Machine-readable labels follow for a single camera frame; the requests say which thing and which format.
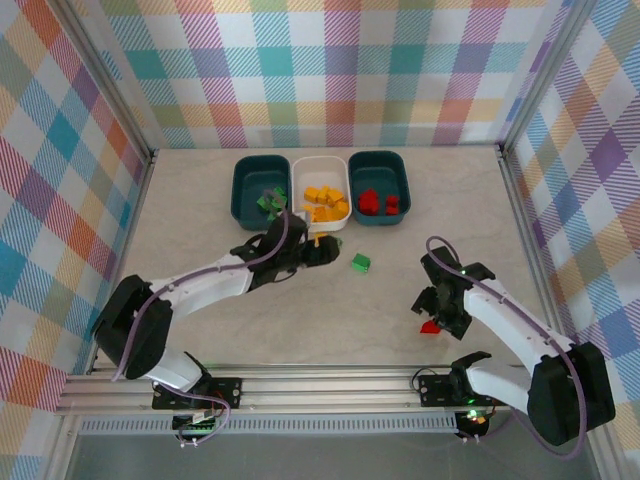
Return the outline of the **aluminium side rail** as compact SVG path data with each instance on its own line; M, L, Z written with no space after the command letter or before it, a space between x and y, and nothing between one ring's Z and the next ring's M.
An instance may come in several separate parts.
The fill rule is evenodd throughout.
M528 269L541 304L544 320L554 330L565 335L566 329L562 324L551 284L546 275L536 235L527 214L523 196L518 188L516 176L512 168L512 162L500 145L495 145L494 148L499 170L515 217Z
M116 270L114 272L113 281L110 284L109 294L112 294L115 291L118 285L118 282L123 278L127 257L131 250L131 245L135 236L135 231L136 231L139 218L144 206L144 202L148 193L148 189L151 183L152 175L155 169L155 165L157 163L159 153L160 153L160 150L158 148L151 150L149 158L146 161L144 175L142 177L141 184L140 184L139 195L136 199L136 203L132 210L129 226L126 232L126 237L122 245L122 252L119 257L118 263L116 264Z

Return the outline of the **wide aluminium base rail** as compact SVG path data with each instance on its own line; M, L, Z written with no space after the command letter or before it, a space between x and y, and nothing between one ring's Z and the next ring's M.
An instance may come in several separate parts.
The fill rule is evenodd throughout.
M227 365L208 371L213 378L242 379L240 406L232 409L219 398L200 396L229 406L234 414L399 413L403 411L507 410L493 407L422 407L417 387L420 375L448 375L448 368L429 366ZM146 379L113 378L110 369L96 369L67 379L59 400L60 415L188 414L203 410L153 410L153 386Z

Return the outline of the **white plastic container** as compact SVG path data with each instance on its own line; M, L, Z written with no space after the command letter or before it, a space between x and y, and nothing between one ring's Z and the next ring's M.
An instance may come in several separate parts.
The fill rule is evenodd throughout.
M322 205L321 202L311 203L304 200L304 190L311 186L321 189L325 186L339 190L344 194L344 200L349 205L349 213L339 221L327 221L315 223L312 214L302 209L303 204L313 204L315 207L324 206L326 210L333 207ZM311 156L296 160L291 166L291 210L301 214L309 221L311 232L337 232L342 230L353 211L349 175L346 162L337 156Z

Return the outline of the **dark teal plastic container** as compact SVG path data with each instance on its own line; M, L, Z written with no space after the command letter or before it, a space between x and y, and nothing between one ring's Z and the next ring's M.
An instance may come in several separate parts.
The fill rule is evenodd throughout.
M230 212L241 228L261 231L268 228L268 212L263 211L257 200L266 190L280 187L286 191L289 205L291 198L290 164L281 155L251 155L240 159L232 179ZM266 198L270 207L277 210L280 205Z
M349 186L353 203L353 216L364 226L392 226L399 224L411 208L409 182L402 157L393 151L359 151L348 161ZM365 216L359 212L359 195L367 189L378 193L380 204L377 216ZM386 215L386 198L399 197L399 214Z

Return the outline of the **aluminium frame post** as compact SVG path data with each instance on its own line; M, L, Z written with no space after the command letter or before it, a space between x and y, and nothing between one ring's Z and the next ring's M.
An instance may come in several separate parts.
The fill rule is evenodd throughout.
M77 49L86 69L95 81L99 91L104 95L122 129L132 142L134 150L142 156L147 164L154 163L155 150L145 140L142 130L134 118L111 75L102 55L92 42L79 15L75 12L70 0L46 0L63 30L69 35Z
M559 0L551 23L544 27L544 36L535 57L526 62L528 72L521 84L497 141L502 158L515 151L535 110L558 74L569 50L575 43L598 0Z

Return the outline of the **plaid checkered backdrop cloth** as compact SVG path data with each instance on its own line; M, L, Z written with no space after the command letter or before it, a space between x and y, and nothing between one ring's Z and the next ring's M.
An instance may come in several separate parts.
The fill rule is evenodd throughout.
M640 0L596 0L515 151L562 325L602 351L640 468Z
M0 0L0 480L38 480L144 160L47 0Z
M576 0L69 0L147 142L494 143Z

